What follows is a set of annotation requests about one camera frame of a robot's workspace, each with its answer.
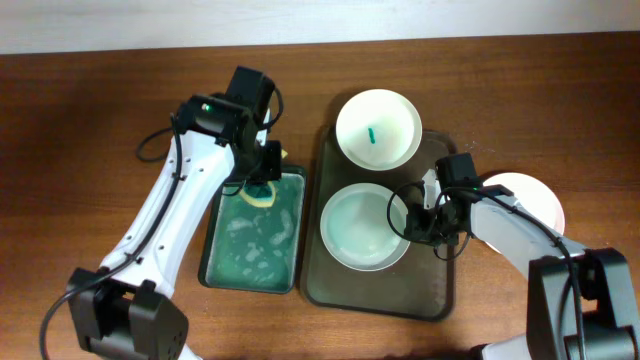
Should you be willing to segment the yellow green sponge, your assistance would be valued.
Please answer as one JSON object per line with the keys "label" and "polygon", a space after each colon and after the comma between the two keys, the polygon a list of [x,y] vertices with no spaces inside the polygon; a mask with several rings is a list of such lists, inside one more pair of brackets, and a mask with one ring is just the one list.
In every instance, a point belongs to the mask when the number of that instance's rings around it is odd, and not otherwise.
{"label": "yellow green sponge", "polygon": [[245,185],[239,195],[249,205],[269,208],[275,203],[276,188],[271,181],[262,184]]}

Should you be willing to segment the pinkish white plate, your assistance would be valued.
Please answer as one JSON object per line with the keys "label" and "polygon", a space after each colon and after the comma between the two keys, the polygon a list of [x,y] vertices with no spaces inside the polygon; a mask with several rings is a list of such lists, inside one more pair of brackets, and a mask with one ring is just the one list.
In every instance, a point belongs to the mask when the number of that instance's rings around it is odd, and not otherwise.
{"label": "pinkish white plate", "polygon": [[526,174],[505,172],[490,176],[485,187],[503,185],[514,193],[519,203],[546,226],[563,234],[566,218],[556,194],[542,181]]}

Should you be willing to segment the white plate green scribble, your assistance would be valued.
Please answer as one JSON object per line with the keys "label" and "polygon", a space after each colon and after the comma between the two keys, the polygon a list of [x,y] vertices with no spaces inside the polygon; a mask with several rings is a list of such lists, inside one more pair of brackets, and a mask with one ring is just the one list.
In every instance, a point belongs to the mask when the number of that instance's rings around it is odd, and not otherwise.
{"label": "white plate green scribble", "polygon": [[322,241],[331,256],[347,268],[374,272],[398,262],[409,242],[397,233],[408,210],[392,191],[378,184],[356,183],[337,191],[320,220]]}

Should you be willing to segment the white plate green stain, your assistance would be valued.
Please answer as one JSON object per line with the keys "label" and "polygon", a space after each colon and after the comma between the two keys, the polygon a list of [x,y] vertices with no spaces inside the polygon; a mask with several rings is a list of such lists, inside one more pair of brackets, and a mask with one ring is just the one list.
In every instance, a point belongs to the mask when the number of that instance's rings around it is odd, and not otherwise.
{"label": "white plate green stain", "polygon": [[371,89],[349,99],[339,111],[335,133],[343,154],[355,165],[387,171],[405,164],[418,150],[422,122],[403,95]]}

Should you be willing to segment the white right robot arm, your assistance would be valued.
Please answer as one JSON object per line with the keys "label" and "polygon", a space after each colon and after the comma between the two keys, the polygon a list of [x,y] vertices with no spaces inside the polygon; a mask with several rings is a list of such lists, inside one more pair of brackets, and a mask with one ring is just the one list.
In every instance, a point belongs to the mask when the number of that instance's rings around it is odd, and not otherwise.
{"label": "white right robot arm", "polygon": [[500,186],[447,188],[410,206],[403,231],[433,248],[460,233],[495,247],[528,282],[525,334],[479,345],[473,358],[639,360],[639,311],[619,251],[562,236]]}

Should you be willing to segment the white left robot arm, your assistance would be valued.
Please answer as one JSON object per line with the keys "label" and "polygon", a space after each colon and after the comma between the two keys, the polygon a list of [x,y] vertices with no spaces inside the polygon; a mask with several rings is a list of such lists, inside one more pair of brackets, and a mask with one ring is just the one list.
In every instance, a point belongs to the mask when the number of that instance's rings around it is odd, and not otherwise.
{"label": "white left robot arm", "polygon": [[281,175],[270,95],[194,95],[172,114],[166,161],[131,227],[97,271],[78,268],[68,303],[79,346],[102,359],[193,359],[189,321],[172,302],[211,198]]}

